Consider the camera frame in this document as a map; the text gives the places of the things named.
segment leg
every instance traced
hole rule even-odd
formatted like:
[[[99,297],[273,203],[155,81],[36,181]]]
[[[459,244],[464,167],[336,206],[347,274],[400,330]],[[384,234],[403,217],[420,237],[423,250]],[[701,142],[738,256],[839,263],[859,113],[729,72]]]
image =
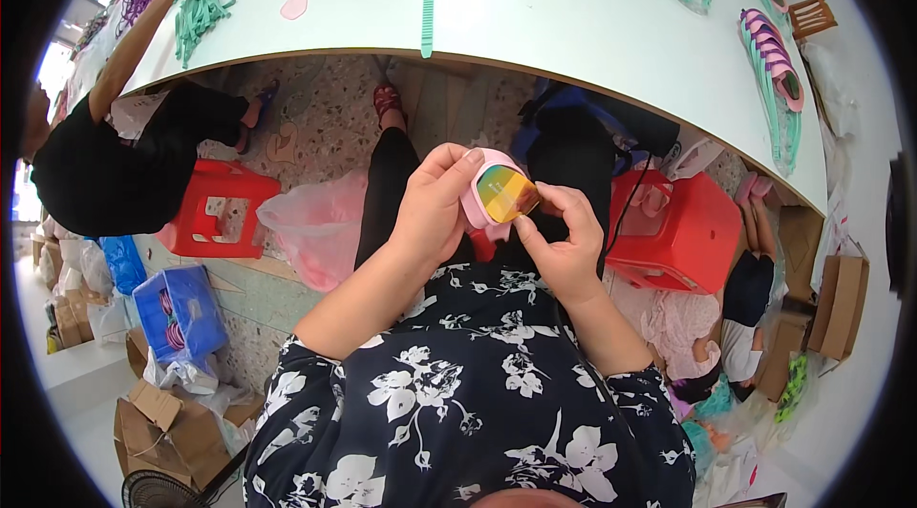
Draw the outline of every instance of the leg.
[[[391,114],[395,112],[386,112],[384,118],[389,118]],[[407,179],[419,165],[417,152],[405,131],[398,127],[385,128],[370,159],[355,270],[389,240],[398,219],[398,207],[405,195]]]
[[[138,147],[155,146],[163,138],[181,138],[194,147],[206,139],[236,146],[248,106],[245,98],[184,82],[172,89],[153,113]]]
[[[746,200],[739,204],[739,209],[742,210],[742,218],[746,223],[746,240],[748,241],[748,249],[751,251],[760,251],[759,245],[757,243],[757,222],[755,220],[755,213],[751,209],[751,202]]]
[[[526,156],[532,180],[577,188],[585,193],[607,243],[614,168],[611,136],[598,119],[576,107],[543,110],[538,114],[537,126],[541,134]],[[567,239],[569,230],[563,219],[548,216],[539,208],[530,217],[549,243]],[[510,241],[497,248],[493,260],[537,272],[515,230]],[[604,260],[598,260],[596,273],[600,277],[604,267]]]
[[[768,209],[764,206],[761,198],[753,195],[748,198],[752,207],[755,209],[757,217],[757,244],[758,251],[762,255],[767,255],[775,262],[777,260],[777,242],[774,241],[774,232],[770,228],[768,221]]]

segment blue plastic crate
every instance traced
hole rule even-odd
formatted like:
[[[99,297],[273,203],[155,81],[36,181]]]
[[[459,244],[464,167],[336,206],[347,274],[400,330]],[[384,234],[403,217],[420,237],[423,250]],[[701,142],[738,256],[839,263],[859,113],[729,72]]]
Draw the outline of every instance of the blue plastic crate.
[[[156,361],[201,362],[228,341],[203,265],[162,270],[133,292]]]

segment white table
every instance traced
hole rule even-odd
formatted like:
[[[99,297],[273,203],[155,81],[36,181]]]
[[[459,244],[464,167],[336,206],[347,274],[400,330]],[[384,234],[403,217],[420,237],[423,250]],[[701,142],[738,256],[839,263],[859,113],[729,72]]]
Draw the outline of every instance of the white table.
[[[169,13],[125,93],[277,56],[418,55],[422,1],[309,0],[302,17],[287,21],[283,0],[236,0],[232,17],[202,39],[187,70],[175,59]],[[783,178],[770,157],[767,119],[737,26],[742,9],[762,7],[760,0],[713,0],[702,17],[678,0],[436,0],[433,56],[562,79],[700,128],[824,214],[818,118],[792,40],[789,55],[806,92],[796,171]]]

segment floral blouse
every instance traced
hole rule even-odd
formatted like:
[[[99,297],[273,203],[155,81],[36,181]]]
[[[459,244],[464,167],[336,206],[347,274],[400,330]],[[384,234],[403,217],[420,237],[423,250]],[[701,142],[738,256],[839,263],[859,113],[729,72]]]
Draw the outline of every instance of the floral blouse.
[[[343,361],[291,336],[248,449],[246,505],[463,506],[521,487],[690,506],[694,452],[659,371],[600,390],[556,313],[532,273],[465,263]]]

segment black pants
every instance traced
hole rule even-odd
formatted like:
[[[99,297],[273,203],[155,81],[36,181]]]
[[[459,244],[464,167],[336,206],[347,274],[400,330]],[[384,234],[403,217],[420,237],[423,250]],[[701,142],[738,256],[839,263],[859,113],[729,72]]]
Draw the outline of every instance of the black pants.
[[[149,195],[143,200],[149,207],[137,211],[149,227],[139,233],[159,231],[178,214],[197,161],[197,145],[212,139],[235,146],[247,110],[245,98],[192,82],[166,95],[134,147],[138,160],[149,164],[150,178],[144,184]]]
[[[538,114],[536,124],[541,135],[526,155],[529,175],[535,181],[578,188],[585,193],[602,226],[604,243],[607,243],[614,167],[611,137],[594,116],[575,107],[543,110]],[[370,161],[355,269],[392,235],[407,179],[419,165],[417,152],[407,135],[397,128],[387,128]],[[567,239],[569,230],[563,219],[549,216],[539,208],[535,208],[529,216],[549,243]],[[458,247],[444,265],[475,261],[474,249],[467,235]],[[515,228],[510,232],[509,241],[499,242],[492,262],[537,273]],[[603,270],[604,260],[598,260],[596,273],[600,277]]]

